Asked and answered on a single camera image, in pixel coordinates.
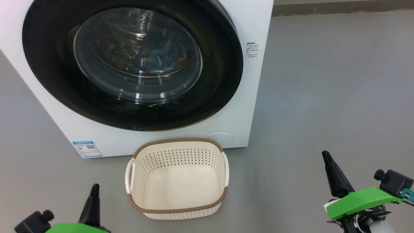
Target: front-loading washing machine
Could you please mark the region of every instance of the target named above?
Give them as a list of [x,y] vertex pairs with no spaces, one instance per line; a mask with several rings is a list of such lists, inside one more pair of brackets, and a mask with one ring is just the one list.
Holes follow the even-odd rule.
[[0,49],[84,158],[248,145],[273,0],[2,0]]

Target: laundry basket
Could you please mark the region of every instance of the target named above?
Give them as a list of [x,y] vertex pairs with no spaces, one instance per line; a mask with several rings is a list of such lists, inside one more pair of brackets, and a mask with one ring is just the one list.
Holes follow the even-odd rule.
[[199,218],[215,213],[227,193],[229,163],[221,146],[181,138],[141,146],[127,165],[132,206],[153,219]]

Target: brown basket rim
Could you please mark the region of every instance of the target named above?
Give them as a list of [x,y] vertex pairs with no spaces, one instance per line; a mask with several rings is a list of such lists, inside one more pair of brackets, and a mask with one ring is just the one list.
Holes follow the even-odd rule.
[[[199,142],[208,142],[211,143],[213,145],[215,145],[220,152],[224,152],[223,148],[220,146],[220,144],[218,144],[216,141],[208,139],[208,138],[176,138],[176,139],[165,139],[165,140],[159,140],[159,141],[153,141],[153,142],[148,142],[142,146],[140,146],[134,153],[134,155],[132,156],[134,159],[137,158],[138,154],[146,147],[148,146],[153,146],[153,145],[158,145],[158,144],[164,144],[164,143],[172,143],[172,142],[191,142],[191,141],[199,141]],[[128,194],[128,199],[131,203],[131,205],[138,211],[142,212],[142,213],[149,213],[149,214],[175,214],[175,213],[184,213],[184,212],[191,212],[191,211],[199,211],[199,210],[203,210],[203,209],[209,209],[212,208],[216,205],[218,205],[220,202],[223,201],[224,197],[227,194],[227,189],[228,187],[224,187],[223,190],[223,194],[220,196],[220,198],[215,201],[214,203],[208,204],[208,205],[204,205],[204,206],[197,206],[197,207],[191,207],[191,208],[185,208],[185,209],[144,209],[139,207],[134,200],[132,199],[132,195]]]

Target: white plastic part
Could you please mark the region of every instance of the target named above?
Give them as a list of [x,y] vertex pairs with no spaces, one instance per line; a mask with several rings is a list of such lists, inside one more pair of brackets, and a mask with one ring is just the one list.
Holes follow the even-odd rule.
[[131,188],[130,188],[130,185],[129,185],[129,183],[130,183],[130,176],[129,176],[129,174],[130,174],[130,171],[131,171],[132,162],[133,162],[134,160],[135,160],[135,159],[134,159],[134,158],[132,158],[132,159],[128,162],[128,165],[127,165],[127,170],[125,171],[125,189],[127,190],[127,193],[128,193],[128,194],[130,194],[130,193],[131,193]]
[[323,205],[323,207],[325,208],[325,212],[328,212],[328,210],[327,210],[328,206],[330,206],[330,205],[334,204],[335,202],[337,202],[337,201],[339,201],[339,200],[340,200],[340,198],[339,198],[339,199],[336,199],[336,200],[334,200],[334,201],[328,202],[328,203],[326,203],[325,205]]
[[228,187],[229,186],[229,179],[230,179],[229,161],[227,160],[226,153],[222,152],[221,154],[223,155],[223,158],[224,158],[224,163],[225,163],[224,169],[226,169],[226,184],[225,184],[225,186]]
[[395,233],[386,221],[375,221],[369,224],[371,233]]
[[[132,170],[131,187],[129,174]],[[130,160],[125,185],[134,203],[147,210],[175,210],[211,205],[229,184],[229,163],[225,153],[204,141],[169,142],[142,149]],[[153,219],[176,220],[213,214],[216,205],[189,212],[144,214]]]

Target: gray floor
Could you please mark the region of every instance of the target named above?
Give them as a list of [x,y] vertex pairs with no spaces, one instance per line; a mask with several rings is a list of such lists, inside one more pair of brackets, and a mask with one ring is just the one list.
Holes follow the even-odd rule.
[[[325,223],[329,150],[356,190],[374,172],[414,177],[414,13],[273,18],[250,145],[226,150],[230,186],[212,216],[155,221],[127,200],[129,157],[84,160],[0,56],[0,232],[35,210],[76,222],[94,183],[101,222],[127,232],[340,232]],[[388,207],[398,233],[414,208]]]

